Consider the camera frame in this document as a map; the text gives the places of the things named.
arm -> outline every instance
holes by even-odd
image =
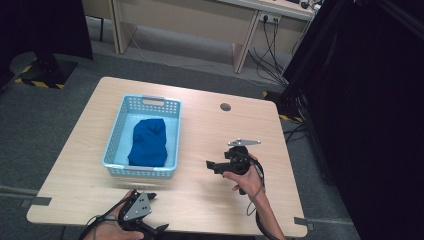
[[[222,175],[237,183],[237,185],[233,187],[233,191],[242,188],[244,192],[246,192],[249,199],[255,204],[256,211],[259,214],[263,227],[276,238],[285,240],[286,238],[275,218],[255,166],[251,165],[249,171],[244,175],[237,175],[232,172],[224,172]]]
[[[124,203],[114,209],[110,215],[118,219],[118,214]],[[84,240],[139,240],[143,239],[143,233],[137,231],[124,231],[116,221],[105,221],[93,228]]]

human hand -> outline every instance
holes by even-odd
[[[250,157],[257,160],[257,158],[250,154]],[[225,178],[228,178],[230,180],[233,180],[237,183],[233,187],[233,191],[237,191],[240,188],[243,189],[243,191],[249,196],[250,200],[253,201],[255,196],[261,192],[265,193],[264,188],[262,187],[262,180],[259,177],[259,174],[256,170],[255,165],[250,165],[249,170],[244,175],[238,175],[233,172],[223,172],[222,176]]]
[[[129,191],[124,198],[127,198],[131,195]],[[115,219],[118,219],[118,214],[121,211],[121,208],[125,203],[122,203],[117,208],[115,208],[110,215],[114,216]],[[84,240],[139,240],[143,239],[144,235],[141,232],[137,231],[124,231],[118,225],[116,221],[104,221],[93,228],[90,233],[84,238]]]

blue cloth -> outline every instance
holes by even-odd
[[[128,155],[129,165],[163,167],[166,151],[166,127],[163,119],[141,120],[134,127],[133,146]]]

light blue plastic basket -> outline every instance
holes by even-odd
[[[163,167],[129,166],[133,130],[142,119],[162,118],[168,157]],[[181,101],[164,97],[125,95],[107,144],[103,165],[114,177],[171,178],[178,163]]]

round hole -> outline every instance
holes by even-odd
[[[230,104],[228,104],[228,103],[222,103],[222,104],[221,104],[221,109],[222,109],[223,111],[228,112],[228,111],[230,111],[230,110],[231,110],[231,105],[230,105]]]

